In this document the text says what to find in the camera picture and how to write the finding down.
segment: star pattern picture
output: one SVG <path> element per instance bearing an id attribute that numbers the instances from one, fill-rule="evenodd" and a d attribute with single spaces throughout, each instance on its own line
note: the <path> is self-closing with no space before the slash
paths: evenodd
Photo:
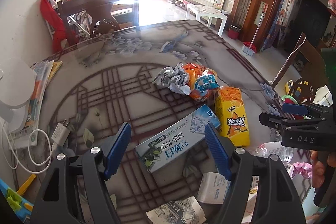
<path id="1" fill-rule="evenodd" d="M 213 4 L 216 8 L 223 9 L 225 0 L 214 0 Z"/>

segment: white table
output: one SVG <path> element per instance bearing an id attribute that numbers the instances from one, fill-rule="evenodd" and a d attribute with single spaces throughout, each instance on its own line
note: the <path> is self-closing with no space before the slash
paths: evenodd
<path id="1" fill-rule="evenodd" d="M 221 37 L 223 34 L 224 26 L 227 20 L 227 15 L 230 13 L 227 11 L 220 11 L 217 10 L 214 7 L 207 7 L 203 5 L 195 5 L 195 4 L 188 4 L 187 6 L 187 13 L 185 15 L 185 19 L 188 19 L 188 15 L 190 14 L 190 11 L 194 12 L 196 14 L 196 20 L 200 21 L 201 16 L 202 17 L 209 17 L 208 20 L 208 27 L 211 25 L 211 20 L 213 17 L 215 18 L 221 18 L 222 23 L 219 27 L 218 35 Z"/>

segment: blue bird print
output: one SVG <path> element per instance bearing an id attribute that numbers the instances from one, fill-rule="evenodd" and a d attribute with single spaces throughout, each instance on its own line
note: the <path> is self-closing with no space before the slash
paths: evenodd
<path id="1" fill-rule="evenodd" d="M 169 52 L 170 50 L 172 50 L 175 47 L 176 42 L 181 41 L 183 38 L 187 37 L 188 34 L 189 34 L 189 31 L 187 30 L 186 32 L 184 32 L 182 35 L 175 38 L 174 40 L 167 41 L 166 43 L 163 44 L 163 46 L 161 47 L 159 52 L 163 52 L 163 53 Z"/>

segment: person's hand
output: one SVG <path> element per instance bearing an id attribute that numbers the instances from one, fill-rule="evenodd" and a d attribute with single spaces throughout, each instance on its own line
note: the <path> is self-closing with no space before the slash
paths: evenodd
<path id="1" fill-rule="evenodd" d="M 311 160 L 313 165 L 313 175 L 311 185 L 314 188 L 320 188 L 324 182 L 324 172 L 326 167 L 317 159 L 317 151 L 311 152 Z M 336 152 L 331 152 L 328 156 L 328 165 L 336 167 Z"/>

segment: clear plastic bottle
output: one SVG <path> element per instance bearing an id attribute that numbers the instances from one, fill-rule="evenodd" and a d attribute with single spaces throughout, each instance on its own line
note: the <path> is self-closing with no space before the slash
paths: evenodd
<path id="1" fill-rule="evenodd" d="M 294 149 L 292 147 L 285 147 L 281 145 L 281 142 L 264 143 L 259 146 L 250 146 L 246 150 L 254 156 L 267 158 L 270 154 L 276 154 L 282 160 L 282 162 L 290 162 Z"/>

